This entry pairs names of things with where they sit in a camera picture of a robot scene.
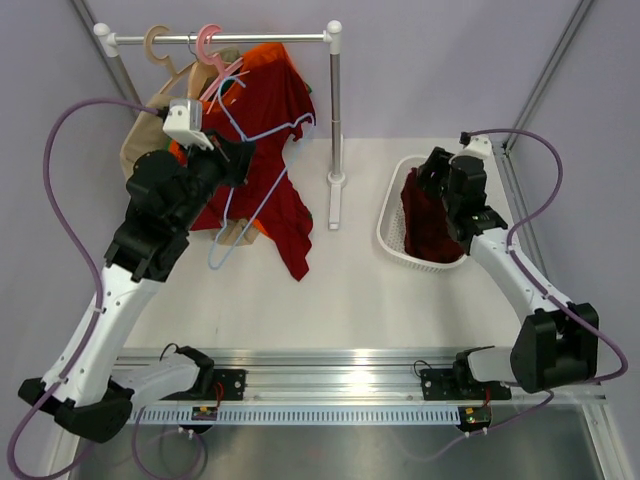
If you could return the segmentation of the white perforated plastic basket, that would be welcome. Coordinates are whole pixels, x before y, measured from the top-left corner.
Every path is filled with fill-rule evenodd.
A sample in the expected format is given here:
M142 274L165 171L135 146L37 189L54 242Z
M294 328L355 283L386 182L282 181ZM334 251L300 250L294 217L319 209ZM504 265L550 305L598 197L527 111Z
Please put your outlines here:
M426 160L426 155L409 155L396 164L379 214L376 239L387 257L399 265L423 272L441 273L461 266L467 257L462 255L451 263L437 263L413 257L404 248L406 225L401 191L409 172Z

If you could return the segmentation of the aluminium table edge rail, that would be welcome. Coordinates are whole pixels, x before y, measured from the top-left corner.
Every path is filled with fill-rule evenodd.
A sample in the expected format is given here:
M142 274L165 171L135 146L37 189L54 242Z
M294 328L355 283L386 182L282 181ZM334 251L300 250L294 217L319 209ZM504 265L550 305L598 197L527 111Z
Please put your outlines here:
M247 371L243 403L348 404L375 399L423 399L414 368L449 369L453 358L403 358L382 351L267 352L201 351L168 346L158 360L116 371L115 352L84 351L77 360L64 354L46 383L60 384L56 397L77 407L121 399L139 409L158 402L196 403L214 385L218 369ZM436 403L460 403L426 401Z

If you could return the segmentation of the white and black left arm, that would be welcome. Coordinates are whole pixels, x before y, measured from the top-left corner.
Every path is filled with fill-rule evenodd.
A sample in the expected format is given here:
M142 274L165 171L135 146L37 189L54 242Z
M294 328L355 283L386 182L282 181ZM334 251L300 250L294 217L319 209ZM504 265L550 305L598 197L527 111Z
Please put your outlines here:
M204 399L216 388L214 362L193 347L130 374L113 367L150 300L189 245L196 219L221 186L245 183L256 151L216 132L212 148L142 155L126 183L130 201L98 275L96 295L54 366L25 380L21 399L64 430L95 443L112 439L132 413L174 395Z

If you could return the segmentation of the light blue wire hanger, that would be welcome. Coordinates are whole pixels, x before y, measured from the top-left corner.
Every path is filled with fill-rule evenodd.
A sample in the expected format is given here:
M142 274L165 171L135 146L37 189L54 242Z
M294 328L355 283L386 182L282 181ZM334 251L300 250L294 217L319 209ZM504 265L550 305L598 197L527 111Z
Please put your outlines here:
M222 85L218 88L218 90L216 92L216 95L214 97L214 99L218 102L218 104L220 105L222 111L226 115L229 123L232 125L234 130L239 134L239 137L240 137L240 139L242 141L255 142L255 141L258 141L258 140L262 140L264 138L272 136L275 133L283 131L285 129L295 129L298 126L301 126L305 122L309 122L310 123L310 128L308 129L308 133L311 134L313 132L313 130L314 130L315 126L316 126L316 117L315 117L315 115L313 113L306 112L303 115L299 116L294 122L286 122L286 123L283 123L283 124L278 125L276 127L273 127L270 130L266 130L264 132L261 132L260 134L257 134L257 135L254 135L254 136L248 136L243 131L243 129L240 127L240 125L237 123L237 121L235 120L233 115L228 111L227 107L225 106L225 104L224 104L224 102L222 100L222 89L223 89L224 85L227 82L233 81L235 83L238 83L242 88L246 87L246 84L241 80L242 76L243 76L243 73L238 73L238 74L231 75L230 77L225 79L223 81ZM217 263L214 263L213 262L214 253L215 253L216 247L219 245L218 240L219 240L220 235L226 230L226 227L227 227L227 224L228 224L228 211L230 209L230 206L231 206L231 203L232 203L232 200L233 200L233 196L234 196L234 192L236 190L236 188L230 188L230 191L229 191L229 194L227 196L226 203L225 203L225 207L224 207L224 210L223 210L222 229L214 237L214 242L211 245L211 247L209 249L209 252L208 252L208 256L207 256L207 265L208 265L210 270L212 270L212 271L220 270L221 267L226 263L226 261L231 256L231 254L234 251L234 249L238 246L240 237L243 236L246 233L246 231L251 226L253 221L257 219L258 215L261 213L261 211L263 210L264 206L267 204L267 202L272 197L272 195L273 195L274 191L276 190L278 184L283 179L285 174L288 172L289 166L295 162L296 155L298 154L299 151L300 151L300 148L297 148L297 150L295 151L294 156L293 156L293 158L292 158L290 163L284 162L283 169L279 173L278 177L274 180L273 184L271 185L271 187L269 188L268 192L265 194L265 196L261 200L260 204L257 206L257 208L254 211L254 213L252 214L252 216L249 218L248 223L243 227L243 230L240 232L240 235L236 238L234 243L227 250L227 252L221 258L221 260L219 262L217 262Z

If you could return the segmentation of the beige t shirt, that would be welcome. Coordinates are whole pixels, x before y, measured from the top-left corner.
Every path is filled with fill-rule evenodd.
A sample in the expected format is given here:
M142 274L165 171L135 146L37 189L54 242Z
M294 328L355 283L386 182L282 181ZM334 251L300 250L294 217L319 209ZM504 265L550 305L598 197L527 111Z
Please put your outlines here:
M200 65L198 59L192 66L190 73L186 76L186 97L196 99L199 94L209 86L216 73L206 66ZM154 94L147 106L151 108L167 107L173 96L169 94ZM129 131L120 150L120 163L124 172L124 177L128 180L133 174L135 162L144 154L169 148L170 138L162 131L162 122L158 117L142 112L138 115L133 127ZM219 244L231 246L240 235L243 227L248 223L247 218L239 220L229 220L226 230L219 237ZM204 227L210 230L215 237L221 231L221 227ZM258 221L255 221L240 237L239 246L251 245L260 235Z

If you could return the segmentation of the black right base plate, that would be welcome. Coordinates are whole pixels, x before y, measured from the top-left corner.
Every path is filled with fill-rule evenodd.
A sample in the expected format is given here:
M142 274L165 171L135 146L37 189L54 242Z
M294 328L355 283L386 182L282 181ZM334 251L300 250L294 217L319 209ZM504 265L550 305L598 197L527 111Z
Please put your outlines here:
M493 401L512 399L511 390L500 382L477 382L468 379L454 368L433 368L424 365L414 368L426 401L475 402L475 406L458 407L460 422L457 428L465 433L482 431L491 426Z

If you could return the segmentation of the aluminium corner frame post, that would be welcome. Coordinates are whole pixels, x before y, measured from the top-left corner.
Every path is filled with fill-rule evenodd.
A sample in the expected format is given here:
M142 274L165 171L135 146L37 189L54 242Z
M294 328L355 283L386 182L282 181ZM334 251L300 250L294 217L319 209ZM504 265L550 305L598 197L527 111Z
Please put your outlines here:
M596 4L597 2L595 0L580 0L576 3L569 19L561 31L561 34L554 42L553 48L551 49L542 70L537 76L523 107L512 125L512 129L526 130L528 128L536 110L549 89L552 80Z

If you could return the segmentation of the orange t shirt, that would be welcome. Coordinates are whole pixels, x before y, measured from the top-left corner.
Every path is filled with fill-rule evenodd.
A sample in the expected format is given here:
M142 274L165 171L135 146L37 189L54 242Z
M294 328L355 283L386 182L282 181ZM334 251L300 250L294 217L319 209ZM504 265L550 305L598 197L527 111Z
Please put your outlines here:
M224 84L222 101L240 129L254 137L285 123L293 123L300 115L314 113L306 84L293 67L281 44L259 45L244 54L238 82ZM204 102L203 130L215 130L224 138L238 142L241 139L224 114L217 100ZM249 220L284 167L282 151L293 133L298 139L300 128L286 128L257 140L251 161L247 185L238 188L232 197L228 218L233 222ZM192 226L192 231L214 230L222 227L222 215L229 187L220 187L209 205ZM253 226L260 233L275 240L277 230L283 230L285 220L294 220L299 197L291 182L281 179Z

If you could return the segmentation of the red t shirt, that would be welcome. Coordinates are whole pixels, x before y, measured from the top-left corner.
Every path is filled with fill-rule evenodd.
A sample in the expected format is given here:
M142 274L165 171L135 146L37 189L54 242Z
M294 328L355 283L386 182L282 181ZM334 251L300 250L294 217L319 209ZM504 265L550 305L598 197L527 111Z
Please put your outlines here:
M308 273L306 256L313 220L310 211L284 171L286 143L302 137L302 124L313 121L314 108L306 85L286 60L251 66L202 119L205 130L225 139L270 134L256 141L247 183L234 192L217 190L193 231L222 226L223 213L232 220L255 218L275 243L291 276L300 281Z

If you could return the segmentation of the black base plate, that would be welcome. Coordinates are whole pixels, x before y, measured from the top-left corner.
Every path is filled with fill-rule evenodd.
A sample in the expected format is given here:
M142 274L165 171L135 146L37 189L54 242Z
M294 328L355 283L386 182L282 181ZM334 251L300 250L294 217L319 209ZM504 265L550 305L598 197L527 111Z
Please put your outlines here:
M482 431L491 426L493 401L512 399L511 390L500 382L477 382L468 379L454 368L433 368L424 365L414 368L426 401L475 402L475 406L458 407L460 422L457 428L465 433Z
M201 435L222 421L222 407L229 402L244 399L247 371L245 369L218 369L214 385L190 408L187 429Z

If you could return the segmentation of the dark maroon t shirt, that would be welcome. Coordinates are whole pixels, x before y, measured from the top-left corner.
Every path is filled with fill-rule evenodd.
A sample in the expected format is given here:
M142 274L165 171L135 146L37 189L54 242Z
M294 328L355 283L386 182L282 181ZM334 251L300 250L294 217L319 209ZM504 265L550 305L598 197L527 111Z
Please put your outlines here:
M449 236L442 204L418 187L416 168L412 168L406 177L401 202L407 255L442 264L451 264L463 257L463 250Z

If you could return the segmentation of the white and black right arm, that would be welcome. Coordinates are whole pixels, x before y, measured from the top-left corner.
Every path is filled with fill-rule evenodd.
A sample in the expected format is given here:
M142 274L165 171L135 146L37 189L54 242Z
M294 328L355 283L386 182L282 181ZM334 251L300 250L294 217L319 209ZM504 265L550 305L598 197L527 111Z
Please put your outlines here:
M537 393L594 378L599 317L556 289L513 241L506 221L487 203L486 142L454 154L436 147L418 167L416 183L444 209L449 237L479 264L509 301L520 330L510 347L475 347L456 356L454 389L474 397L488 383Z

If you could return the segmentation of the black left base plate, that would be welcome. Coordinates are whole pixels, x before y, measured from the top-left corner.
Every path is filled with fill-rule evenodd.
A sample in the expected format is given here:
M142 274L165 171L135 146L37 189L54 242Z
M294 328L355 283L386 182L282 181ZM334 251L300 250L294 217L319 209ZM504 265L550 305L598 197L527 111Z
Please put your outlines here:
M222 421L222 407L229 402L244 399L247 371L245 369L218 369L214 385L190 408L187 429L201 435Z

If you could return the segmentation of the pink plastic hanger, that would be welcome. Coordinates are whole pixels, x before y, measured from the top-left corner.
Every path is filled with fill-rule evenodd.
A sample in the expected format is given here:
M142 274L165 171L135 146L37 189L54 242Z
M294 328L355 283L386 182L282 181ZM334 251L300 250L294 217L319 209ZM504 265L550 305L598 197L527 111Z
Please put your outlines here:
M206 66L209 70L213 70L216 73L209 86L197 97L201 102L211 101L223 81L238 72L244 63L241 55L231 62L224 60L219 52L206 50L206 46L221 32L222 28L219 25L208 24L203 26L197 35L195 46L199 64Z

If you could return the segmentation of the white and chrome clothes rack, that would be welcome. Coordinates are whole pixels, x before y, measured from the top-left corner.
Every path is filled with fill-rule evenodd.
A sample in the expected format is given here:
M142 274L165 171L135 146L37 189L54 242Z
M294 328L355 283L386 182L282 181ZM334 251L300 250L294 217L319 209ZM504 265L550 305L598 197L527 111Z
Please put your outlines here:
M321 33L219 33L210 43L227 44L263 44L263 43L324 43L328 46L330 65L330 98L331 98L331 163L327 176L329 185L328 229L337 231L341 226L342 193L346 185L346 173L343 167L344 136L342 129L341 109L341 53L343 26L337 20L328 22ZM140 45L143 47L143 36L125 36L115 33L107 24L96 23L94 33L99 37L109 57L120 56L122 46ZM154 45L184 45L190 51L196 50L195 34L161 35Z

